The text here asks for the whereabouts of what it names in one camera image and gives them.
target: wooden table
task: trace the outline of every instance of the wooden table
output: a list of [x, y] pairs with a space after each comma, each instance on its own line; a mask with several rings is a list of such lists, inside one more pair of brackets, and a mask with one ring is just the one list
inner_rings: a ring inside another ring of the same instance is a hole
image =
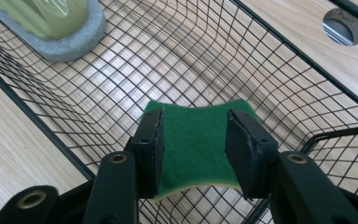
[[[358, 46], [344, 47], [324, 33], [325, 0], [244, 3], [358, 95]], [[17, 192], [52, 185], [60, 193], [85, 182], [78, 170], [0, 90], [0, 209]]]

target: black wire basket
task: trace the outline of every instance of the black wire basket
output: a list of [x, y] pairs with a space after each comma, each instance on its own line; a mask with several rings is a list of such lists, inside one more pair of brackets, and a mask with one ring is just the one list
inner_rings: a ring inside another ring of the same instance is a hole
[[[307, 153], [358, 194], [358, 97], [240, 1], [100, 1], [106, 36], [52, 63], [0, 22], [0, 87], [91, 179], [122, 150], [150, 100], [182, 106], [246, 100], [279, 150]], [[155, 203], [143, 223], [270, 223], [266, 200], [217, 186]]]

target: sponge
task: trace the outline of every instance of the sponge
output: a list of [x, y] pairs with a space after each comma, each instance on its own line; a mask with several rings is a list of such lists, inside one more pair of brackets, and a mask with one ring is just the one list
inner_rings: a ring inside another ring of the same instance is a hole
[[145, 113], [164, 107], [163, 170], [159, 201], [196, 186], [226, 186], [241, 189], [224, 153], [227, 112], [240, 109], [256, 118], [243, 100], [222, 105], [187, 108], [150, 101]]
[[42, 39], [27, 32], [1, 8], [0, 21], [44, 58], [53, 62], [69, 62], [88, 53], [104, 36], [106, 19], [98, 1], [87, 0], [87, 5], [88, 17], [84, 24], [62, 39]]

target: green sponge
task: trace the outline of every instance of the green sponge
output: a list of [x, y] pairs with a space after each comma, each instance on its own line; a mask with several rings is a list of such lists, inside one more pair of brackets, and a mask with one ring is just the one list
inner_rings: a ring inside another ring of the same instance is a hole
[[241, 109], [257, 119], [249, 104], [236, 100], [223, 105], [187, 108], [150, 101], [145, 113], [162, 107], [165, 153], [159, 195], [154, 200], [196, 186], [240, 189], [224, 153], [227, 112]]

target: green ceramic object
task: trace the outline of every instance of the green ceramic object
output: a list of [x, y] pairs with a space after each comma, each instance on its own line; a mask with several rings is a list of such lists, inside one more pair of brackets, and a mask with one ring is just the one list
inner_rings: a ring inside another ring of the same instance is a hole
[[0, 9], [45, 40], [74, 34], [89, 15], [87, 0], [0, 0]]

